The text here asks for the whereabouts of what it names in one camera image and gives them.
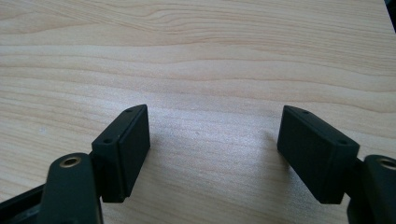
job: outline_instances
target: black plastic block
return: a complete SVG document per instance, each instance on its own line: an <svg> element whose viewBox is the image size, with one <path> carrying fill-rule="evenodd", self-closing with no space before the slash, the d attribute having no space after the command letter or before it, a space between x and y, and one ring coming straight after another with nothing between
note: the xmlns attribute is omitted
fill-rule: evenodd
<svg viewBox="0 0 396 224"><path fill-rule="evenodd" d="M124 110L93 142L98 188L105 203L122 203L131 195L149 151L146 105Z"/></svg>
<svg viewBox="0 0 396 224"><path fill-rule="evenodd" d="M378 155L364 159L362 181L377 223L396 223L396 160Z"/></svg>
<svg viewBox="0 0 396 224"><path fill-rule="evenodd" d="M359 145L314 114L285 105L277 149L321 203L340 203Z"/></svg>

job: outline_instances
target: black mount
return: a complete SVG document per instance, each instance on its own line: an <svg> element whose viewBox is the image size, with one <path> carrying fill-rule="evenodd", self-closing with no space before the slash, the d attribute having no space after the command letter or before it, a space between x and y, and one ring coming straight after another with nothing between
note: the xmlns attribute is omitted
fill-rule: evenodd
<svg viewBox="0 0 396 224"><path fill-rule="evenodd" d="M150 147L146 105L124 110L93 142L90 155L54 161L45 185L0 203L0 223L103 223L99 198L131 195ZM360 161L359 144L314 114L285 105L277 148L320 203L351 198L350 223L396 223L396 160Z"/></svg>
<svg viewBox="0 0 396 224"><path fill-rule="evenodd" d="M349 223L396 223L396 160L357 158L359 144L306 110L285 105L277 149L320 203L351 198Z"/></svg>
<svg viewBox="0 0 396 224"><path fill-rule="evenodd" d="M92 142L90 155L54 161L45 185L0 204L0 223L103 223L99 198L122 203L131 195L149 151L146 105L124 110Z"/></svg>

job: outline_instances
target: black plastic bracket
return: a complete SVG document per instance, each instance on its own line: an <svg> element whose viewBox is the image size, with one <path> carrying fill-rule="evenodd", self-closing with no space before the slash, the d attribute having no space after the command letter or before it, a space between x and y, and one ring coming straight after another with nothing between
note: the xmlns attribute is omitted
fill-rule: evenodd
<svg viewBox="0 0 396 224"><path fill-rule="evenodd" d="M277 149L320 203L346 192L350 223L396 223L396 160L372 155L309 111L285 105Z"/></svg>
<svg viewBox="0 0 396 224"><path fill-rule="evenodd" d="M147 106L124 110L92 142L90 155L61 157L45 185L0 203L0 223L102 223L99 198L122 203L131 195L149 147Z"/></svg>

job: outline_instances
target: light wood surface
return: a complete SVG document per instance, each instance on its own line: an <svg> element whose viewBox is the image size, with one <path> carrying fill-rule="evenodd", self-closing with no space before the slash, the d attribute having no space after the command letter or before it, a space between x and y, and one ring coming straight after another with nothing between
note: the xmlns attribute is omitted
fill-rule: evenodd
<svg viewBox="0 0 396 224"><path fill-rule="evenodd" d="M277 153L283 105L396 158L382 0L3 0L0 45L0 202L139 104L151 149L106 223L347 223Z"/></svg>

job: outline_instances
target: screw hole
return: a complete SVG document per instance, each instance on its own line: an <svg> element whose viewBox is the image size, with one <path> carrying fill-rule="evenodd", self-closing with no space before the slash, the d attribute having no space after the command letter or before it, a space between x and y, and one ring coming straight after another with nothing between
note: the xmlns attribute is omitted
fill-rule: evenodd
<svg viewBox="0 0 396 224"><path fill-rule="evenodd" d="M107 138L107 139L103 140L103 142L106 144L110 144L112 141L113 141L113 139L111 139L111 138Z"/></svg>
<svg viewBox="0 0 396 224"><path fill-rule="evenodd" d="M80 157L71 157L71 158L65 159L64 161L61 161L61 163L59 165L63 168L69 168L69 167L79 164L80 162L81 162Z"/></svg>
<svg viewBox="0 0 396 224"><path fill-rule="evenodd" d="M341 145L347 145L347 141L346 140L338 140L338 143Z"/></svg>
<svg viewBox="0 0 396 224"><path fill-rule="evenodd" d="M387 159L379 159L379 163L390 170L396 170L396 162Z"/></svg>

